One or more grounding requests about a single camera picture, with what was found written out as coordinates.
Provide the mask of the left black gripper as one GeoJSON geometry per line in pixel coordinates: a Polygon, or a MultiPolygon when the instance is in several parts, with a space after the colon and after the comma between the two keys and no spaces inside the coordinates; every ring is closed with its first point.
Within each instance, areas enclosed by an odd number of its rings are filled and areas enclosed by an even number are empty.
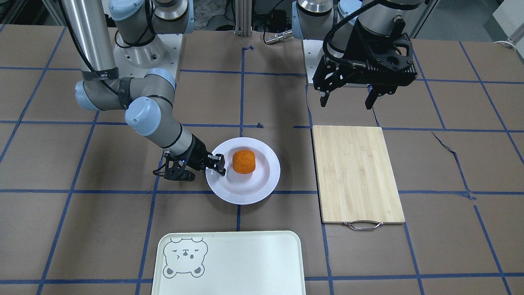
{"type": "Polygon", "coordinates": [[[386,86],[408,86],[417,78],[412,42],[405,32],[405,21],[392,18],[392,36],[380,36],[367,30],[360,21],[352,29],[342,58],[343,65],[322,57],[313,76],[313,86],[320,91],[321,107],[326,107],[330,93],[345,84],[370,84],[365,100],[367,110],[385,94],[386,86]]]}

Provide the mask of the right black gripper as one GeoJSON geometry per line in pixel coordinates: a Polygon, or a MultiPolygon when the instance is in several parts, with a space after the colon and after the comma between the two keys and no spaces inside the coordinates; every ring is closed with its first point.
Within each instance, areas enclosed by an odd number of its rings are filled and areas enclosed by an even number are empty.
{"type": "Polygon", "coordinates": [[[169,151],[163,152],[165,163],[158,168],[158,176],[172,181],[194,181],[195,174],[186,168],[193,170],[204,170],[209,168],[215,170],[219,175],[225,176],[225,157],[223,154],[210,154],[204,142],[196,136],[192,136],[189,149],[180,155],[172,155],[169,151]]]}

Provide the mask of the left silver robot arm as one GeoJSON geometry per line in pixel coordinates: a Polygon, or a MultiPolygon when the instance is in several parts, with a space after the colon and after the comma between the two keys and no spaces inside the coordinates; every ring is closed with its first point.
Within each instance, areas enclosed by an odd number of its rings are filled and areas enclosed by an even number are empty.
{"type": "Polygon", "coordinates": [[[418,74],[404,16],[420,0],[296,0],[292,35],[320,40],[312,83],[325,107],[330,93],[346,84],[370,85],[367,109],[376,99],[410,85],[418,74]]]}

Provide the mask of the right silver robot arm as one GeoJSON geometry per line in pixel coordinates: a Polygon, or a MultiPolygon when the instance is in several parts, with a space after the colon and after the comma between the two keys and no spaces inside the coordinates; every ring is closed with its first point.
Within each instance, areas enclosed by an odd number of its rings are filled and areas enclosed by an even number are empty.
{"type": "Polygon", "coordinates": [[[190,182],[195,171],[214,170],[225,176],[225,159],[172,116],[174,75],[159,68],[168,51],[160,35],[194,30],[191,0],[111,0],[117,26],[115,45],[128,64],[146,69],[142,77],[120,76],[100,0],[60,0],[72,41],[81,59],[83,79],[75,86],[79,106],[92,111],[124,110],[135,132],[163,149],[165,162],[153,171],[172,181],[190,182]]]}

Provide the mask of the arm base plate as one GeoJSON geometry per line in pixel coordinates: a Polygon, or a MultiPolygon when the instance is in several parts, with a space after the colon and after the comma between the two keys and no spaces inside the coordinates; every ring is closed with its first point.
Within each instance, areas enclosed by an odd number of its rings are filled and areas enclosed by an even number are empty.
{"type": "Polygon", "coordinates": [[[178,64],[181,57],[182,34],[157,35],[142,47],[113,50],[119,77],[141,78],[153,68],[162,68],[171,73],[178,82],[178,64]]]}
{"type": "Polygon", "coordinates": [[[303,40],[305,71],[309,86],[313,86],[313,75],[316,73],[320,59],[324,55],[322,43],[321,40],[303,40]]]}

